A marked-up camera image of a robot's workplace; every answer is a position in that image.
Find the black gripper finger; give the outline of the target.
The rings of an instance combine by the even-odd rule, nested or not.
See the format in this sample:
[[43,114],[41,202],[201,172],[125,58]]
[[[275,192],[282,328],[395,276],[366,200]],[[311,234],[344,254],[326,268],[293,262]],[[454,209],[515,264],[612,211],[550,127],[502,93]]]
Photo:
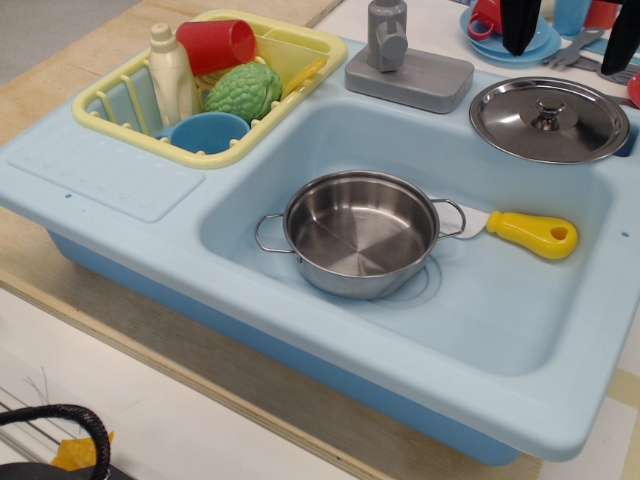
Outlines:
[[623,71],[639,48],[639,0],[615,1],[619,13],[611,29],[601,73],[609,76]]
[[501,0],[502,44],[513,56],[521,56],[533,39],[541,0]]

